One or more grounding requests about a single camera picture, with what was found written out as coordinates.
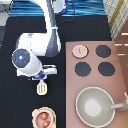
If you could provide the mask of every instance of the wooden surface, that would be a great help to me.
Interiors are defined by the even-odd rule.
[[[128,20],[124,24],[124,26],[121,29],[121,32],[117,36],[115,43],[116,44],[122,44],[122,46],[117,46],[117,53],[118,54],[126,54],[125,56],[120,56],[120,64],[121,64],[121,69],[123,72],[123,77],[125,81],[125,86],[128,91],[128,46],[124,46],[124,44],[128,44],[128,36],[127,35],[121,35],[122,33],[128,33]]]
[[[76,45],[85,45],[89,54],[83,58],[75,58],[72,49]],[[111,48],[111,55],[107,58],[97,56],[95,50],[98,45],[107,45]],[[103,62],[110,62],[115,67],[112,76],[102,76],[98,71],[98,65]],[[86,77],[80,77],[75,73],[75,65],[78,62],[86,62],[91,67],[91,72]],[[106,90],[115,103],[125,99],[126,87],[117,56],[115,42],[113,41],[82,41],[66,43],[66,128],[90,128],[84,124],[76,114],[75,100],[78,93],[89,86],[96,86]],[[128,128],[128,110],[116,111],[113,121],[105,128]]]

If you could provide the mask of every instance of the white bowl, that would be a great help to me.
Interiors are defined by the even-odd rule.
[[[79,118],[91,127],[105,127],[115,116],[112,97],[99,87],[87,87],[76,98],[76,111]]]

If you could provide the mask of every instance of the blue object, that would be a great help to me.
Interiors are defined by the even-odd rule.
[[[106,15],[103,0],[74,0],[75,16]],[[66,9],[59,14],[61,16],[73,16],[74,8],[72,0],[65,0]],[[10,16],[44,16],[42,9],[28,0],[14,0]]]
[[[39,77],[32,77],[32,80],[42,80],[42,79],[44,79],[46,77],[46,75],[45,74],[42,74],[42,75],[40,75]]]

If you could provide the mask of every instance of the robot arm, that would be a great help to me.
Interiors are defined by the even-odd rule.
[[[54,57],[61,49],[51,0],[30,1],[42,8],[47,32],[23,33],[16,42],[12,63],[17,68],[18,76],[35,77],[42,74],[56,74],[55,67],[43,69],[41,61],[37,58],[37,56]]]

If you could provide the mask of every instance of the black cable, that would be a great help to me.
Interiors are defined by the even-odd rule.
[[[72,3],[73,3],[73,8],[74,8],[73,17],[72,17],[71,19],[69,19],[69,20],[61,21],[61,22],[59,22],[57,25],[59,25],[59,24],[61,24],[61,23],[64,23],[64,22],[70,22],[70,21],[72,21],[72,20],[74,19],[74,17],[75,17],[75,3],[74,3],[74,0],[72,0]]]

